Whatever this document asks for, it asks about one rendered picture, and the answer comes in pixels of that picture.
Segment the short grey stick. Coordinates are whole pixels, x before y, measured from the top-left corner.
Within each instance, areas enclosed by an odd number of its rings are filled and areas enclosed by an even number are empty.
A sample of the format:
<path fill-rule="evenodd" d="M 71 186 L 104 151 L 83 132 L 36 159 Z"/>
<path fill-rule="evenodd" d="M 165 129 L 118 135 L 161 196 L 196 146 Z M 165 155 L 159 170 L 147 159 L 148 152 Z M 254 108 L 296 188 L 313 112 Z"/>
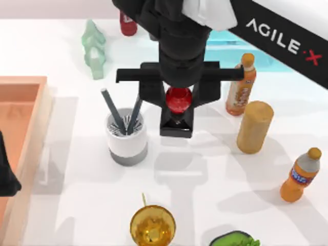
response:
<path fill-rule="evenodd" d="M 134 105 L 134 108 L 132 110 L 132 114 L 131 114 L 131 118 L 127 127 L 127 134 L 131 135 L 133 133 L 133 129 L 134 126 L 136 124 L 139 112 L 140 112 L 140 108 L 142 105 L 142 100 L 140 99 L 140 97 L 138 96 Z"/>

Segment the white and grey cup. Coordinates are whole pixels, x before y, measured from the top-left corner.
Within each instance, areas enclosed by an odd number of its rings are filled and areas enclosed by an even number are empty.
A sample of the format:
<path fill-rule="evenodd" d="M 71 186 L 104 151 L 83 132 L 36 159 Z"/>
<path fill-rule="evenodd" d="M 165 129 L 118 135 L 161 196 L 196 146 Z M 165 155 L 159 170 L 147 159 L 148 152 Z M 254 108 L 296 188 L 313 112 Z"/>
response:
<path fill-rule="evenodd" d="M 123 135 L 114 121 L 112 114 L 106 118 L 107 143 L 115 162 L 131 167 L 143 161 L 148 151 L 147 128 L 144 118 L 138 115 L 133 133 Z"/>

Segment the long grey stick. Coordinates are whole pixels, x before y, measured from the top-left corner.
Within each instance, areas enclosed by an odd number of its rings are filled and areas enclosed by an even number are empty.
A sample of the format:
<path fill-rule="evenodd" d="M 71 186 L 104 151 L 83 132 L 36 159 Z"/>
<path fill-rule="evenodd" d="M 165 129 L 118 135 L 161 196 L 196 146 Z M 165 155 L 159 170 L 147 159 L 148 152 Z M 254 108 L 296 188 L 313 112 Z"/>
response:
<path fill-rule="evenodd" d="M 126 134 L 126 128 L 125 128 L 125 125 L 124 125 L 124 122 L 123 122 L 123 119 L 121 118 L 108 90 L 106 88 L 103 88 L 101 89 L 101 93 L 102 93 L 102 96 L 109 108 L 109 110 L 111 111 L 111 114 L 121 132 L 121 134 L 125 135 Z"/>

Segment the red can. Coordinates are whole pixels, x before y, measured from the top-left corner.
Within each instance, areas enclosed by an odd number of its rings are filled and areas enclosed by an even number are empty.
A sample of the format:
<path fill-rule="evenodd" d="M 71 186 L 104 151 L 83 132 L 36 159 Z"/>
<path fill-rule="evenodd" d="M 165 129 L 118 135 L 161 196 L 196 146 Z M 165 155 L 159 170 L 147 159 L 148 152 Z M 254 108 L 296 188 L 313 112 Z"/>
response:
<path fill-rule="evenodd" d="M 133 36 L 137 32 L 137 23 L 122 11 L 119 14 L 120 30 L 124 36 Z"/>

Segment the pale green trophy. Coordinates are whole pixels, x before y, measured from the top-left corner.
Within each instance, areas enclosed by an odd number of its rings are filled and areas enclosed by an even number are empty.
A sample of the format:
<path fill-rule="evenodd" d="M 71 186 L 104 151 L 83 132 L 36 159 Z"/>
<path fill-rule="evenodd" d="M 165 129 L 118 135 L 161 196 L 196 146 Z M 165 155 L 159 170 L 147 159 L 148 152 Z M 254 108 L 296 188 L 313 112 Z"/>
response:
<path fill-rule="evenodd" d="M 103 79 L 104 64 L 106 62 L 106 38 L 91 19 L 86 22 L 85 31 L 81 37 L 81 43 L 85 51 L 84 61 L 91 69 L 93 79 Z"/>

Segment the tan cylinder bread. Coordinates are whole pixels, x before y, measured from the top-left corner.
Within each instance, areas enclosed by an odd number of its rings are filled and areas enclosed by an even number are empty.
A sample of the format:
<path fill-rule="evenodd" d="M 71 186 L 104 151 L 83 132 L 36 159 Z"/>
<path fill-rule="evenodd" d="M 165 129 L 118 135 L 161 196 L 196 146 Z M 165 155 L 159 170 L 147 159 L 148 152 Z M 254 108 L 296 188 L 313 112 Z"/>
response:
<path fill-rule="evenodd" d="M 261 150 L 273 116 L 272 107 L 263 101 L 247 104 L 237 136 L 241 152 L 255 154 Z"/>

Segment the light blue rack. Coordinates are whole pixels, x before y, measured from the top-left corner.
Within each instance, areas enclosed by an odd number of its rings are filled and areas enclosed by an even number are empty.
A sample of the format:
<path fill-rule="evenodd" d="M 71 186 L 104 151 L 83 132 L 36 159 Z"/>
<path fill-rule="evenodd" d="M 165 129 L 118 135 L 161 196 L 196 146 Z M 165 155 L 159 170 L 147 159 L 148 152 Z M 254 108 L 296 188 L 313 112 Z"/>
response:
<path fill-rule="evenodd" d="M 260 72 L 281 72 L 278 61 L 228 31 L 212 31 L 207 41 L 205 59 L 220 61 L 223 68 L 238 64 L 245 53 L 255 56 L 255 67 Z"/>

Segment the golden trophy cup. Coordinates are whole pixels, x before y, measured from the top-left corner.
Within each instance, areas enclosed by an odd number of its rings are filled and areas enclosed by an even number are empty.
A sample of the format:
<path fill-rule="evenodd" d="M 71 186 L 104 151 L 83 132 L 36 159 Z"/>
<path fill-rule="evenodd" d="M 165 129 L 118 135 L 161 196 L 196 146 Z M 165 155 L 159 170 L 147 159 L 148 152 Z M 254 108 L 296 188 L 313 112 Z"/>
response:
<path fill-rule="evenodd" d="M 176 221 L 170 211 L 148 205 L 142 194 L 143 207 L 130 221 L 130 235 L 137 246 L 169 246 L 176 233 Z"/>

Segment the orange bottle with blue label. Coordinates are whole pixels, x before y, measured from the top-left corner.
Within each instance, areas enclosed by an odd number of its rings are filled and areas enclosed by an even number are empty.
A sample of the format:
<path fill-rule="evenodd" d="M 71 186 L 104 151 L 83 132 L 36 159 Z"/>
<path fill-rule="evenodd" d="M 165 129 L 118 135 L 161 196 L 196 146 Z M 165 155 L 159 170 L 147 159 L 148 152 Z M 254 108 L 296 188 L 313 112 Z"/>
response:
<path fill-rule="evenodd" d="M 310 185 L 320 170 L 321 155 L 321 150 L 313 147 L 295 160 L 288 179 L 280 188 L 280 196 L 284 201 L 292 203 L 302 197 L 304 189 Z"/>

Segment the shallow salmon-coloured box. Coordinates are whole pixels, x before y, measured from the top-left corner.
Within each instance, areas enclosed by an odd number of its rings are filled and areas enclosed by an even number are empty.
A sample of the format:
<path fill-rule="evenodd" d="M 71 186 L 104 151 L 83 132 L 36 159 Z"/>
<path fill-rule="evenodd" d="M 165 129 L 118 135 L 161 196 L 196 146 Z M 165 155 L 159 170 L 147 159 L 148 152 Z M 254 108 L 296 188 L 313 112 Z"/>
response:
<path fill-rule="evenodd" d="M 34 176 L 52 110 L 45 76 L 0 76 L 0 130 L 22 189 L 0 197 L 0 246 L 22 246 Z"/>

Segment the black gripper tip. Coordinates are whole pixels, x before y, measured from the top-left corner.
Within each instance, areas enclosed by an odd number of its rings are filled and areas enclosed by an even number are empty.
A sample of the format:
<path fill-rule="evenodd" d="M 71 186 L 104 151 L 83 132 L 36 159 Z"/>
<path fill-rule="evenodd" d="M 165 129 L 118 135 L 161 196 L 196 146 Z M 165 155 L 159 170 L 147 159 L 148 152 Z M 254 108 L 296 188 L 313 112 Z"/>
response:
<path fill-rule="evenodd" d="M 0 131 L 0 197 L 15 196 L 21 189 L 22 185 L 10 167 L 3 134 Z"/>

